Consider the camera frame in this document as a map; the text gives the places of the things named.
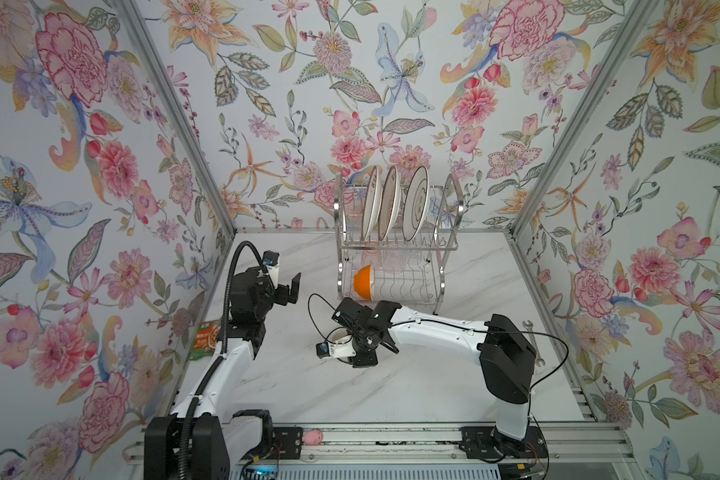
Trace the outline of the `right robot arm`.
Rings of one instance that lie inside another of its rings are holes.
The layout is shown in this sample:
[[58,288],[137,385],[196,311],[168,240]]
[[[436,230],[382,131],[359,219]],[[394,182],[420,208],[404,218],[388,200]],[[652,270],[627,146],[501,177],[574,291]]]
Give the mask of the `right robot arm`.
[[394,354],[401,346],[412,345],[460,355],[480,367],[485,386],[496,399],[498,440],[526,439],[537,349],[508,317],[494,314],[484,323],[457,321],[393,301],[370,308],[347,297],[332,319],[346,335],[317,344],[319,358],[370,368],[378,364],[380,347]]

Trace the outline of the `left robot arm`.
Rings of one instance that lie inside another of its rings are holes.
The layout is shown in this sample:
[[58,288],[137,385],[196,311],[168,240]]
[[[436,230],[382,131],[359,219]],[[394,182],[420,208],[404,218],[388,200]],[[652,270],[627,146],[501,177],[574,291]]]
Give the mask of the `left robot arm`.
[[232,273],[213,360],[193,391],[167,416],[153,419],[144,437],[145,479],[230,479],[276,450],[266,409],[231,412],[232,394],[263,343],[265,320],[276,306],[298,301],[301,275],[279,284],[277,267]]

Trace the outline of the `orange white bowl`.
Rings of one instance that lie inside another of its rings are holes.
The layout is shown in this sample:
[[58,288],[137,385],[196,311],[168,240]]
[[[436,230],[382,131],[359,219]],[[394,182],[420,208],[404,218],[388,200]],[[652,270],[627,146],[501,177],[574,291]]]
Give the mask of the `orange white bowl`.
[[374,271],[371,265],[360,268],[353,277],[353,290],[363,300],[373,299]]

